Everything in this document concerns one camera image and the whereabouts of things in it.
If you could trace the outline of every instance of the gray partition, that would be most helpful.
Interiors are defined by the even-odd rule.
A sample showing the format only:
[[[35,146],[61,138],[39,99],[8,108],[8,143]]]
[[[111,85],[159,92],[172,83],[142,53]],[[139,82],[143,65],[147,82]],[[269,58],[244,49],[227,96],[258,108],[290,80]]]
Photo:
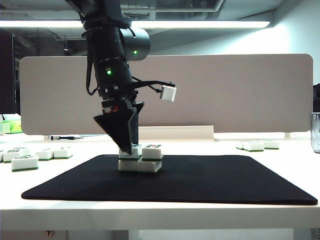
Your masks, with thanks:
[[[217,133],[310,129],[313,60],[307,54],[148,56],[130,67],[142,80],[178,87],[174,103],[148,87],[139,89],[138,99],[145,101],[140,126],[214,125]],[[93,120],[101,104],[98,94],[85,90],[86,68],[85,56],[21,61],[26,134],[104,133]]]

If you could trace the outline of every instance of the white table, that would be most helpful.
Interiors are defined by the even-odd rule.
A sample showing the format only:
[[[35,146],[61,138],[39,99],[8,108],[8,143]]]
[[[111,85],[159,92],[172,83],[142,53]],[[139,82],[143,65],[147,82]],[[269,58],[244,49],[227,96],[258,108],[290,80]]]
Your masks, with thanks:
[[[158,142],[166,155],[246,155],[320,200],[320,155],[314,153],[308,134],[281,138],[280,150],[246,152],[235,140]],[[0,148],[73,148],[70,159],[42,161],[38,170],[11,172],[0,164],[1,231],[99,231],[160,229],[270,229],[318,228],[320,205],[250,205],[181,202],[121,202],[26,200],[21,193],[97,155],[117,154],[106,136],[80,140],[44,141],[43,136],[0,136]]]

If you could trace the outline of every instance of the robotic arm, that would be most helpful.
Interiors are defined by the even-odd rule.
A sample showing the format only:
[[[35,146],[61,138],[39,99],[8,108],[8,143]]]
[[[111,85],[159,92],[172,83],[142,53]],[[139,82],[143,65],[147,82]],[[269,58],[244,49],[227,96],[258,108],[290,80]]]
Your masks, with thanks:
[[[94,120],[130,155],[132,144],[138,143],[138,114],[144,106],[136,102],[136,89],[149,86],[161,92],[151,85],[175,85],[132,77],[128,61],[144,59],[150,39],[145,30],[131,28],[131,20],[122,16],[118,0],[65,1],[79,13],[86,29],[82,34],[87,40],[86,90],[89,95],[98,91],[102,98],[102,114]],[[97,87],[90,91],[92,66]]]

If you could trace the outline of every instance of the white wall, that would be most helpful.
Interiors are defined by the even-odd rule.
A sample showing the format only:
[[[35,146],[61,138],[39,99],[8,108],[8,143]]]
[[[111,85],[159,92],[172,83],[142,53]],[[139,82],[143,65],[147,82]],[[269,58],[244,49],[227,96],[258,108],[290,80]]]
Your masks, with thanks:
[[[320,0],[304,0],[274,27],[181,45],[152,55],[308,53],[320,83]]]

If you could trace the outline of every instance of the screwdriver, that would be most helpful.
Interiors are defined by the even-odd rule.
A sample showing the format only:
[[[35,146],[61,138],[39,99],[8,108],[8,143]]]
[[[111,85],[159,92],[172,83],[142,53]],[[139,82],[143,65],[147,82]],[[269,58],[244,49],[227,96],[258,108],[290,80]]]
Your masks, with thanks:
[[[60,139],[76,140],[76,139],[83,139],[83,137],[75,137],[75,136],[51,136],[51,140],[60,140]]]

